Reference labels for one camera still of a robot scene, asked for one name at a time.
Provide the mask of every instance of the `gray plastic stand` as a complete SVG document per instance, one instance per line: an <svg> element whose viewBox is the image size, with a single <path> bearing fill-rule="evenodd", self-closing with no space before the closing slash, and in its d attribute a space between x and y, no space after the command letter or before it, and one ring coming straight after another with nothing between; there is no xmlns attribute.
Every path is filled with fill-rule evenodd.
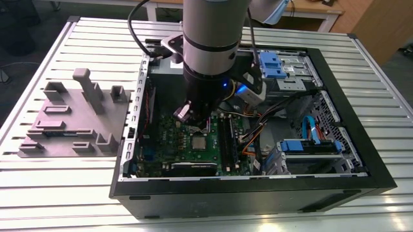
<svg viewBox="0 0 413 232"><path fill-rule="evenodd" d="M90 70L77 69L81 89L61 82L45 88L47 100L21 146L22 158L115 156L125 128L132 92L122 86L101 90Z"/></svg>

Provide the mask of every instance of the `wooden cabinet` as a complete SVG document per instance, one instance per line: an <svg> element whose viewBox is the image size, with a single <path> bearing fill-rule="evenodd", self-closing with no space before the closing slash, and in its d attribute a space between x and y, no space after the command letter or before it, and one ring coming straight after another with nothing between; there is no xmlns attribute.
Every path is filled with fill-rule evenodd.
<svg viewBox="0 0 413 232"><path fill-rule="evenodd" d="M383 65L413 34L413 0L339 0L347 13L331 32L355 33Z"/></svg>

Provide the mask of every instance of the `blue led light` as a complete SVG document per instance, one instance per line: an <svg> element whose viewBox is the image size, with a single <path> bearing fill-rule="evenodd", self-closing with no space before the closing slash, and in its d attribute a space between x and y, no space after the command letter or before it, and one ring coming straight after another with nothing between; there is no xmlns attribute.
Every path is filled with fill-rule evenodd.
<svg viewBox="0 0 413 232"><path fill-rule="evenodd" d="M248 87L245 85L242 85L240 87L240 89L237 90L237 93L242 93L246 89L248 89Z"/></svg>

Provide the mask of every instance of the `ram slot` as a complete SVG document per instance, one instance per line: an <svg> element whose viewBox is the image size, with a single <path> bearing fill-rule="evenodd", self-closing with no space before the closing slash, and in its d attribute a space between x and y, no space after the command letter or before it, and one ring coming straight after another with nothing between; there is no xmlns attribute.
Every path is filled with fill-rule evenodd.
<svg viewBox="0 0 413 232"><path fill-rule="evenodd" d="M220 151L222 158L222 170L225 172L233 171L236 167L233 158L233 136L232 125L229 118L221 118L218 120L218 134L220 134Z"/></svg>
<svg viewBox="0 0 413 232"><path fill-rule="evenodd" d="M240 159L238 159L238 152L237 152L237 138L236 138L236 129L234 129L234 123L233 123L233 119L230 118L229 119L229 123L230 123L230 129L232 129L232 154L233 154L233 163L234 163L234 166L236 166L236 169L240 168L240 165L238 165L238 162L240 162Z"/></svg>

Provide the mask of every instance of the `black cylinder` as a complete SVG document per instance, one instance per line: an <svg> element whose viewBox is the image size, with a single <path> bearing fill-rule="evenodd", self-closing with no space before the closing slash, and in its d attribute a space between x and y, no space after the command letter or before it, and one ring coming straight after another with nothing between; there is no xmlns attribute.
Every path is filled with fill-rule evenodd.
<svg viewBox="0 0 413 232"><path fill-rule="evenodd" d="M41 23L41 17L33 0L0 0L15 15L18 21L31 27Z"/></svg>
<svg viewBox="0 0 413 232"><path fill-rule="evenodd" d="M0 47L13 56L26 56L35 50L35 41L27 27L17 20L0 0Z"/></svg>

